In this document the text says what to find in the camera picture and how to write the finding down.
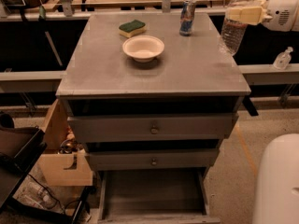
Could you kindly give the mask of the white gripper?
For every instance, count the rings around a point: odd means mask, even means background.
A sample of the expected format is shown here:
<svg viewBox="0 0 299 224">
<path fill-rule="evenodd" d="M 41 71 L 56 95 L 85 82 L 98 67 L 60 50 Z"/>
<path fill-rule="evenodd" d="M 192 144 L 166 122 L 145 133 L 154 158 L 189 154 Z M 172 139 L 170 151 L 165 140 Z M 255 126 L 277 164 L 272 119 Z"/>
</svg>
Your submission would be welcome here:
<svg viewBox="0 0 299 224">
<path fill-rule="evenodd" d="M 250 25 L 261 23 L 271 31 L 299 32 L 299 0 L 254 0 L 252 5 L 228 7 L 225 18 Z"/>
</svg>

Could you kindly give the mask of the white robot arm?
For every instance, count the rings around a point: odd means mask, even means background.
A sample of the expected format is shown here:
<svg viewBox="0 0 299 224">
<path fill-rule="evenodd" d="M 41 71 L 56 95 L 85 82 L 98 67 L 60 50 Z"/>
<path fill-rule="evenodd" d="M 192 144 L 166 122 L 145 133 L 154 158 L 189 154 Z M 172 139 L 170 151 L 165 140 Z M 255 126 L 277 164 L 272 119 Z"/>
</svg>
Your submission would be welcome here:
<svg viewBox="0 0 299 224">
<path fill-rule="evenodd" d="M 233 1 L 224 21 L 262 24 L 271 31 L 298 29 L 299 0 Z M 259 166 L 252 224 L 299 224 L 299 134 L 271 141 Z"/>
</svg>

